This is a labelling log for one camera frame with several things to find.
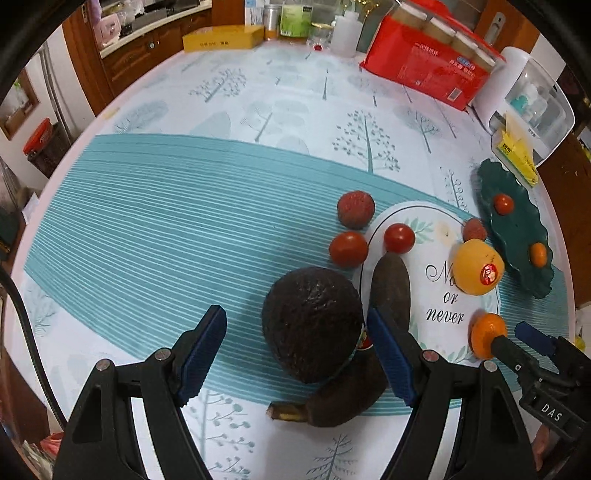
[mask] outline screw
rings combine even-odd
[[[170,350],[167,348],[161,348],[160,350],[156,350],[154,354],[154,358],[161,362],[162,360],[166,360],[170,356]]]
[[[423,358],[427,362],[436,362],[439,360],[439,353],[437,353],[435,350],[425,350],[423,352]]]
[[[484,362],[484,368],[486,368],[489,372],[496,372],[498,369],[496,363],[491,362],[490,360]]]
[[[102,360],[99,360],[95,367],[99,372],[103,372],[105,370],[107,370],[109,367],[111,366],[111,360],[107,359],[107,358],[103,358]]]

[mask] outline bottle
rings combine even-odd
[[[357,12],[345,12],[343,17],[337,17],[335,32],[330,42],[330,51],[340,57],[352,57],[357,50],[357,43],[361,36],[363,23],[358,20]]]

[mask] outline white container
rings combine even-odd
[[[539,167],[573,129],[574,112],[558,82],[531,55],[515,47],[501,52],[506,63],[491,73],[472,106],[491,134],[507,112],[534,149]]]
[[[357,20],[357,12],[345,12],[343,17],[336,17],[335,31],[330,42],[330,51],[340,57],[353,57],[361,36],[363,23]]]

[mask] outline teal stripe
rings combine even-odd
[[[469,217],[410,187],[307,155],[211,138],[105,135],[62,182],[25,270],[72,316],[139,358],[172,345],[210,304],[222,305],[228,334],[206,386],[263,404],[301,399],[316,386],[294,381],[271,357],[261,306],[286,272],[332,268],[327,246],[342,231],[336,202],[349,190],[370,192],[378,212],[423,200]],[[511,330],[528,320],[567,333],[562,272],[544,300],[521,293],[508,275],[500,293]],[[405,413],[392,392],[368,411]]]

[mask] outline fruit sticker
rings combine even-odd
[[[483,285],[491,285],[499,276],[499,271],[492,263],[486,264],[480,271],[480,283]]]
[[[359,342],[357,343],[357,350],[367,350],[374,346],[374,343],[369,339],[365,328],[363,332],[361,332],[361,336],[359,337]]]

